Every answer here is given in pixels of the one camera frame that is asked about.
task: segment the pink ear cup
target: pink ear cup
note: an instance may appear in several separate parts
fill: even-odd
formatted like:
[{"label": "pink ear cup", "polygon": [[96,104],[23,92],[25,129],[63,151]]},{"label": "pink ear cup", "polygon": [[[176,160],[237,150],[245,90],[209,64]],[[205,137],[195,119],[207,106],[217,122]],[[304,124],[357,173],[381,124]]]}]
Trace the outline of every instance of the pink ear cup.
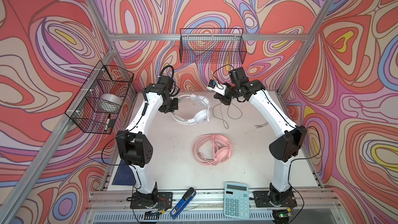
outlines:
[{"label": "pink ear cup", "polygon": [[[206,142],[211,141],[213,146],[213,159],[206,159],[199,148],[202,147]],[[233,145],[229,140],[218,134],[210,134],[199,137],[192,147],[192,154],[195,160],[202,165],[217,165],[217,163],[223,163],[231,157],[231,147]]]}]

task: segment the psychedelic wallpaper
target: psychedelic wallpaper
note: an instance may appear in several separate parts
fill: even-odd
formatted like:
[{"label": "psychedelic wallpaper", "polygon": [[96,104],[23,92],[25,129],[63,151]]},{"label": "psychedelic wallpaper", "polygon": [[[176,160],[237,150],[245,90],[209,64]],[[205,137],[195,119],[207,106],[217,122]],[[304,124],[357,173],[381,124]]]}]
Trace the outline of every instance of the psychedelic wallpaper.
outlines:
[{"label": "psychedelic wallpaper", "polygon": [[[106,52],[84,0],[0,0],[0,205]],[[76,223],[113,136],[72,126],[13,223]]]},{"label": "psychedelic wallpaper", "polygon": [[353,223],[398,223],[397,16],[398,0],[337,0],[283,94]]},{"label": "psychedelic wallpaper", "polygon": [[[111,33],[179,33],[180,28],[243,28],[244,33],[307,33],[324,0],[97,0]],[[141,90],[162,67],[176,68],[182,90],[205,90],[215,64],[181,64],[180,42],[120,41],[115,45]],[[300,41],[248,41],[246,73],[276,89]],[[229,82],[225,67],[217,72]]]}]

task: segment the light blue calculator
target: light blue calculator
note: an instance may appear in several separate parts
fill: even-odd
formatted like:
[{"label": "light blue calculator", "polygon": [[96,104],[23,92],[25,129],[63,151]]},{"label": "light blue calculator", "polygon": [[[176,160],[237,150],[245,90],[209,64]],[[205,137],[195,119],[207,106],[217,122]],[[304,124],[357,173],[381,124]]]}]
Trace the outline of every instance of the light blue calculator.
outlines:
[{"label": "light blue calculator", "polygon": [[248,220],[249,186],[226,182],[224,189],[224,215],[226,217]]}]

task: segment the wire basket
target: wire basket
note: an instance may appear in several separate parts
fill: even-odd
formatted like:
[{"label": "wire basket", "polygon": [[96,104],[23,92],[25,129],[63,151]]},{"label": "wire basket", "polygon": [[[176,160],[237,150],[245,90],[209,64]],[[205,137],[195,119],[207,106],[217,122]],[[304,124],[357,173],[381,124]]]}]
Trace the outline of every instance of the wire basket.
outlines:
[{"label": "wire basket", "polygon": [[[111,134],[133,78],[134,74],[124,68],[102,64],[82,101],[65,114],[83,132]],[[113,95],[112,100],[105,96],[107,94]]]},{"label": "wire basket", "polygon": [[242,34],[242,28],[182,28],[180,62],[242,65],[246,57]]}]

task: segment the stapler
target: stapler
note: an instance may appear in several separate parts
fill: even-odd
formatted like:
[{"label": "stapler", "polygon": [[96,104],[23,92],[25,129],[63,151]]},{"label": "stapler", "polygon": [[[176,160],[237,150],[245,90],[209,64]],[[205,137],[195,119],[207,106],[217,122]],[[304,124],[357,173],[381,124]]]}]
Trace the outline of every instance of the stapler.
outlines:
[{"label": "stapler", "polygon": [[182,196],[181,200],[177,203],[177,205],[170,212],[170,215],[173,219],[177,218],[177,216],[181,213],[181,211],[188,205],[188,203],[194,198],[196,195],[196,191],[194,188],[189,188],[184,196]]}]

